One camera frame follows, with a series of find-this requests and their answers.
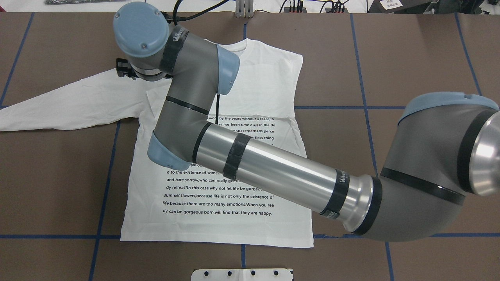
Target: label sticker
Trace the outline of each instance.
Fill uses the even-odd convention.
[[[403,6],[403,4],[401,4],[400,0],[382,0],[382,1],[380,1],[380,4],[382,4],[382,7],[386,10],[390,10],[390,9],[394,9],[394,8]]]

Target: white t-shirt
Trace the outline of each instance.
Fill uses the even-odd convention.
[[[240,68],[229,94],[220,97],[219,114],[223,118],[220,124],[225,125],[224,118],[233,120],[241,117],[248,119],[249,121],[245,121],[248,123],[272,123],[275,128],[272,135],[273,145],[305,157],[306,152],[294,113],[294,95],[302,67],[302,56],[251,39],[222,47],[239,56]],[[241,190],[221,190],[220,187],[229,186],[229,183],[222,182],[225,178],[220,174],[208,176],[205,173],[205,176],[202,176],[218,182],[211,183],[210,186],[217,188],[219,195],[232,197],[228,200],[212,201],[219,204],[218,208],[193,204],[175,205],[174,208],[170,205],[172,202],[183,200],[201,203],[200,200],[190,197],[182,199],[182,196],[213,193],[182,189],[199,184],[175,181],[179,177],[172,175],[172,170],[153,163],[147,157],[151,133],[170,83],[170,79],[147,82],[118,77],[116,70],[111,69],[0,110],[0,131],[75,130],[110,124],[128,117],[138,118],[140,126],[128,182],[127,207],[121,230],[122,241],[191,241],[312,247],[310,210],[274,197],[272,201],[267,199],[267,203],[272,203],[265,204],[265,207],[252,206],[264,201],[252,201],[248,207],[241,206],[238,212],[243,213],[236,215],[231,213],[236,210],[234,206],[229,207],[227,203],[241,205],[248,202],[240,199],[242,195],[272,195],[251,189],[251,186],[241,182],[231,183],[231,187],[236,185]],[[210,114],[215,114],[215,102]],[[262,117],[273,118],[273,121]],[[233,125],[232,123],[241,124],[243,121],[228,121],[226,125]],[[239,127],[232,126],[232,129],[238,130]],[[258,129],[247,131],[242,130],[252,137],[271,136],[270,133],[263,133]],[[194,165],[188,171],[202,173],[208,170]],[[173,209],[180,213],[169,213]]]

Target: silver metal tube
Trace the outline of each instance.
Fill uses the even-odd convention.
[[[229,151],[238,133],[211,125],[201,139],[197,163],[223,173]],[[321,213],[329,203],[337,180],[334,168],[250,139],[239,163],[236,179]],[[346,205],[339,218],[356,229],[368,211],[370,176],[351,177]]]
[[[500,188],[500,111],[482,126],[470,156],[469,178],[475,194],[488,196]]]

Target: black tape band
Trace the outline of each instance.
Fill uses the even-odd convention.
[[[192,151],[192,162],[196,163],[196,157],[198,155],[198,148],[200,147],[200,144],[202,143],[203,136],[205,135],[205,132],[208,130],[210,125],[213,123],[207,122],[205,126],[203,126],[203,129],[199,132],[198,138],[196,139],[196,143],[194,144],[194,149]]]
[[[231,149],[229,150],[229,154],[227,155],[227,159],[225,161],[224,170],[222,171],[222,175],[228,179],[236,180],[236,172],[238,171],[238,167],[240,166],[240,162],[242,161],[243,152],[245,152],[245,148],[251,136],[248,136],[244,133],[239,133],[234,142],[232,143]]]
[[[474,143],[486,121],[497,112],[498,110],[487,109],[479,113],[470,123],[469,128],[463,136],[460,148],[458,149],[458,158],[456,162],[458,183],[460,187],[468,193],[473,193],[471,179],[469,178],[469,168]]]
[[[368,208],[368,212],[366,213],[363,222],[352,232],[360,236],[367,233],[374,224],[374,221],[379,214],[380,204],[382,202],[382,183],[380,182],[380,179],[376,177],[372,176],[371,178],[373,180],[373,194],[371,195],[370,207]]]
[[[159,63],[160,70],[168,73],[169,75],[173,75],[177,56],[184,46],[184,41],[186,41],[188,33],[189,30],[180,25],[173,28],[172,33],[170,33],[170,36],[166,41],[165,49],[163,49],[163,56],[161,57],[161,61]]]
[[[204,114],[204,115],[209,114],[209,111],[206,109],[203,109],[203,108],[198,107],[198,106],[191,104],[191,103],[187,103],[187,102],[180,100],[180,99],[177,99],[175,97],[171,97],[169,95],[166,96],[166,100],[171,102],[171,103],[174,103],[176,105],[180,105],[182,107],[188,108],[190,110],[194,110],[194,111],[199,112],[199,113]]]
[[[463,205],[466,198],[464,195],[446,187],[386,167],[382,168],[380,175],[457,205]]]
[[[346,201],[350,181],[348,173],[339,169],[335,170],[337,172],[337,177],[335,185],[333,186],[333,192],[331,193],[328,204],[326,204],[324,210],[319,213],[323,217],[327,217],[332,220],[340,216],[340,211]]]

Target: long sleeve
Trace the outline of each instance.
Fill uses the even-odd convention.
[[[170,85],[118,77],[111,69],[0,110],[0,131],[76,130],[139,117],[146,91]]]

